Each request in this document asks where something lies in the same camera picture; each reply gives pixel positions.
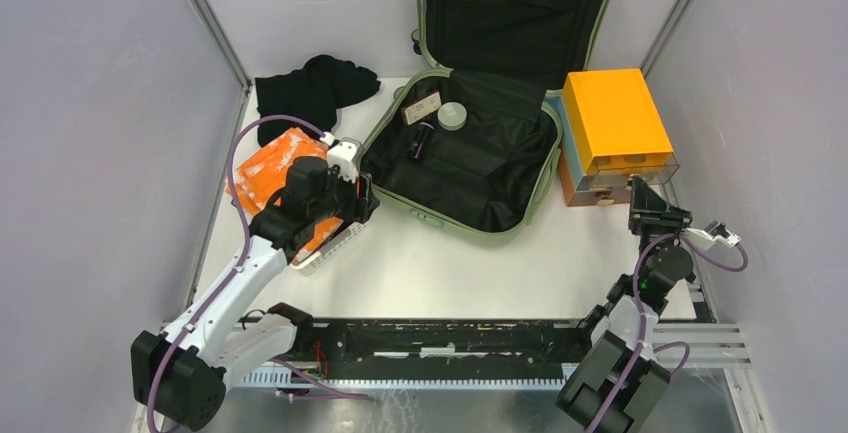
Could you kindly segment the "white plastic basket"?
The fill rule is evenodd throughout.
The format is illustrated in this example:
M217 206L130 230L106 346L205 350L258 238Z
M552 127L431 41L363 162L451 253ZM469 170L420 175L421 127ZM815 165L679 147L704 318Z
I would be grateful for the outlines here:
M310 253L302 260L294 260L289 264L290 268L298 271L303 276L310 276L319 267L326 263L331 257L337 256L344 245L350 242L363 229L365 224L358 222L343 223L319 248Z

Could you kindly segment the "orange white garment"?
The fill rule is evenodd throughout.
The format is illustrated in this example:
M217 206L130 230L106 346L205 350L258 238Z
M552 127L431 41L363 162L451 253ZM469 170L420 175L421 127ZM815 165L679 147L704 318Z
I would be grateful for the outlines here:
M271 195L285 186L286 175L300 158L327 159L329 146L307 135L299 127L288 128L281 136L259 148L233 171L233 187L227 186L233 205L240 205L245 224L269 204ZM304 269L319 250L342 229L343 220L331 217L315 226L314 236L295 255L293 266Z

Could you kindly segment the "green hard-shell suitcase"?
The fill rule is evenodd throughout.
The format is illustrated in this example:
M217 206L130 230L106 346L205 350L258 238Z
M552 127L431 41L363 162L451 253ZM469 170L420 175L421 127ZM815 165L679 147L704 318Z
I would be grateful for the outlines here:
M382 206L476 243L507 243L529 225L560 156L553 100L588 67L608 2L417 0L413 40L427 68L395 91L365 142ZM466 107L463 128L444 130L437 112L403 122L401 109L434 91ZM422 121L435 132L411 161Z

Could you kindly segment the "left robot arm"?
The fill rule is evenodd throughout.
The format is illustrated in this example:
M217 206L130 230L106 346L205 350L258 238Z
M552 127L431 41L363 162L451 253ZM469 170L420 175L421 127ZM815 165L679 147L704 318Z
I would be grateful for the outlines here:
M133 394L174 428L204 428L245 376L284 354L306 358L313 332L289 309L271 309L252 327L232 332L258 294L316 236L324 220L367 222L379 201L372 177L349 160L300 157L282 188L246 223L242 250L199 299L161 332L141 332L130 347Z

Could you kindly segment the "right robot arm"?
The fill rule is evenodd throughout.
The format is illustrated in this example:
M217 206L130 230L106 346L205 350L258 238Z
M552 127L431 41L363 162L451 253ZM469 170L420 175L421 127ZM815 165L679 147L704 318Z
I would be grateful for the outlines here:
M656 359L653 331L671 290L693 274L692 256L681 244L691 213L668 203L639 175L629 187L636 264L617 279L605 304L579 322L584 357L556 400L586 432L637 432L644 425L673 376Z

